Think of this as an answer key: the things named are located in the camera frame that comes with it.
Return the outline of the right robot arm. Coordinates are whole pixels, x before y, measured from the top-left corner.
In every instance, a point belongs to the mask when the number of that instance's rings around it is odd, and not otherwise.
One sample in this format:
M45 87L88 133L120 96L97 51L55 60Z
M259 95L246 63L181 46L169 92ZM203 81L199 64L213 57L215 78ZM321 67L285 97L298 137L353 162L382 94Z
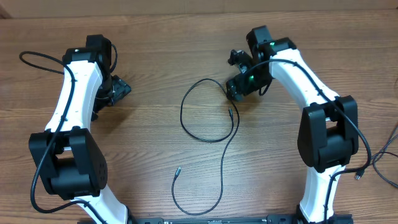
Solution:
M246 36L250 52L232 50L230 65L239 74L226 82L227 94L235 101L257 91L264 95L277 80L302 112L297 147L307 166L305 191L297 206L294 223L352 223L351 215L337 215L333 201L338 172L344 171L358 151L358 107L352 96L329 89L304 62L288 38L273 39L266 26Z

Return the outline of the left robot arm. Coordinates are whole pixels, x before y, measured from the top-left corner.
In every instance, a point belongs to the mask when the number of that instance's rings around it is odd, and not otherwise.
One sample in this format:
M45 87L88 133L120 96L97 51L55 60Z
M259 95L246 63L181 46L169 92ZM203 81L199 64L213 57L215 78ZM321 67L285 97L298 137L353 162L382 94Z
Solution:
M100 110L131 92L112 74L117 59L116 47L97 34L87 36L84 47L67 49L55 60L63 66L57 106L44 131L29 138L36 165L30 202L38 212L79 205L93 223L136 222L109 188L107 162L90 131Z

